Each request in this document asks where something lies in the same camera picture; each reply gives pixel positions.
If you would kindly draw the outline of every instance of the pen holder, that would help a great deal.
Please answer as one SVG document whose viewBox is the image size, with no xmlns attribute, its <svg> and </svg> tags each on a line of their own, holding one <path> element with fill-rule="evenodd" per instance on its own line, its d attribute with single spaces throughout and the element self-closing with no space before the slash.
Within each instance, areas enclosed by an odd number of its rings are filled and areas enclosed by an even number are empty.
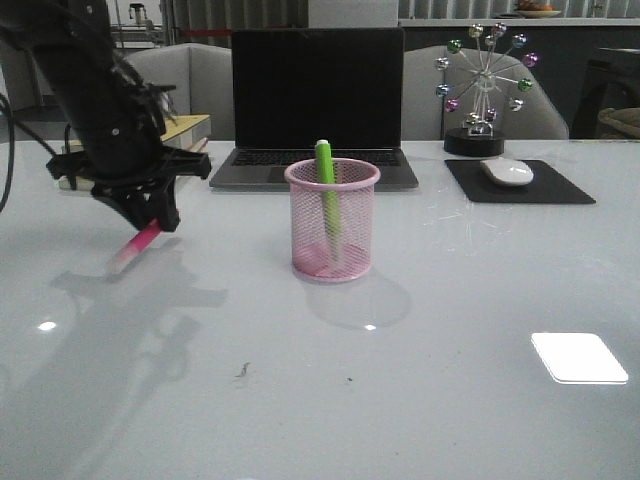
<svg viewBox="0 0 640 480">
<path fill-rule="evenodd" d="M 293 266 L 303 276 L 343 282 L 371 268 L 374 185 L 380 170 L 334 158 L 336 183 L 317 183 L 315 160 L 289 166 Z"/>
</svg>

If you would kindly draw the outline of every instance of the bowl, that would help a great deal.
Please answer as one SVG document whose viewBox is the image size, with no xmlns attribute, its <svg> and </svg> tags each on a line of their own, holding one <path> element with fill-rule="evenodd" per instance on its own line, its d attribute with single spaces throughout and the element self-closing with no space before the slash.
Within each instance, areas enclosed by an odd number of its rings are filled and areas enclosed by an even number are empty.
<svg viewBox="0 0 640 480">
<path fill-rule="evenodd" d="M 516 13 L 526 18 L 548 18 L 559 15 L 562 10 L 516 10 Z"/>
</svg>

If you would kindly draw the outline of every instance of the cable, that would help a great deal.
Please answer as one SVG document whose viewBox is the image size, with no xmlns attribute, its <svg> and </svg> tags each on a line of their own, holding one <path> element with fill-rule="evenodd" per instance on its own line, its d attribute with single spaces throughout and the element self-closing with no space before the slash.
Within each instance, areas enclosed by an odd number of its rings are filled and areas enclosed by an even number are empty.
<svg viewBox="0 0 640 480">
<path fill-rule="evenodd" d="M 20 130 L 22 130 L 24 133 L 26 133 L 31 138 L 33 138 L 36 142 L 38 142 L 40 144 L 40 146 L 42 148 L 44 148 L 52 157 L 57 157 L 58 156 L 56 151 L 53 148 L 51 148 L 51 146 L 40 135 L 38 135 L 36 132 L 31 130 L 29 127 L 27 127 L 20 120 L 18 120 L 17 118 L 14 117 L 13 118 L 13 123 L 15 124 L 16 127 L 18 127 Z"/>
<path fill-rule="evenodd" d="M 7 163 L 7 178 L 4 181 L 4 190 L 2 192 L 2 198 L 0 198 L 0 212 L 4 210 L 4 206 L 9 199 L 9 192 L 11 191 L 11 181 L 13 179 L 13 164 L 16 155 L 16 130 L 13 123 L 13 113 L 9 107 L 9 100 L 7 97 L 0 93 L 0 112 L 7 117 L 7 129 L 9 130 L 9 161 Z"/>
<path fill-rule="evenodd" d="M 67 123 L 64 127 L 64 153 L 71 152 L 71 144 L 69 143 L 69 134 L 71 133 L 71 124 Z"/>
</svg>

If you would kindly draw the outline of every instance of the white computer mouse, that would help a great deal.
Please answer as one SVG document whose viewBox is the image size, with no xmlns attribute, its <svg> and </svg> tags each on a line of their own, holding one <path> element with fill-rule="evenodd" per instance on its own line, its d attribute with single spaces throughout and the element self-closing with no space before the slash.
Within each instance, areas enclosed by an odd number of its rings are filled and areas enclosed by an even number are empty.
<svg viewBox="0 0 640 480">
<path fill-rule="evenodd" d="M 487 176 L 498 185 L 517 187 L 533 180 L 533 171 L 521 160 L 497 157 L 481 160 L 480 165 Z"/>
</svg>

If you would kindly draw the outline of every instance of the chair backrest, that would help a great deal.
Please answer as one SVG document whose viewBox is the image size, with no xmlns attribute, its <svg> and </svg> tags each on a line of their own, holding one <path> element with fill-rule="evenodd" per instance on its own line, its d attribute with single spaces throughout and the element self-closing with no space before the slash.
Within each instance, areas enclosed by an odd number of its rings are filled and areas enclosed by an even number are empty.
<svg viewBox="0 0 640 480">
<path fill-rule="evenodd" d="M 461 96 L 461 106 L 453 113 L 443 111 L 443 100 L 436 96 L 436 87 L 446 83 L 454 87 L 454 94 L 460 94 L 469 84 L 472 75 L 469 69 L 478 63 L 478 51 L 462 49 L 461 53 L 450 54 L 444 46 L 427 47 L 405 53 L 402 139 L 439 140 L 450 128 L 459 127 L 473 106 L 474 90 L 469 89 Z M 507 139 L 566 139 L 569 129 L 549 97 L 542 90 L 532 73 L 519 60 L 496 54 L 494 72 L 507 81 L 498 80 L 498 89 L 490 92 L 491 107 L 498 111 L 494 122 Z M 450 66 L 444 71 L 436 70 L 435 61 L 448 57 Z M 517 89 L 517 81 L 528 78 L 533 88 L 528 92 Z M 524 106 L 518 112 L 509 108 L 509 98 L 521 98 Z"/>
<path fill-rule="evenodd" d="M 233 140 L 231 50 L 184 43 L 135 52 L 126 57 L 146 82 L 175 85 L 170 92 L 181 115 L 211 115 L 214 140 Z"/>
</svg>

